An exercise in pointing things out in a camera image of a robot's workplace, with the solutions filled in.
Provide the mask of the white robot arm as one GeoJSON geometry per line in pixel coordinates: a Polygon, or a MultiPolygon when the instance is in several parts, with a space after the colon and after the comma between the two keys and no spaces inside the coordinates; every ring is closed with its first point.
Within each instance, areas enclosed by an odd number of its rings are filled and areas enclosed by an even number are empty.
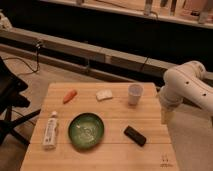
{"type": "Polygon", "coordinates": [[[158,98],[161,104],[161,123],[167,124],[173,110],[186,98],[213,116],[213,87],[202,81],[206,69],[199,61],[190,61],[169,68],[163,76],[165,85],[158,98]]]}

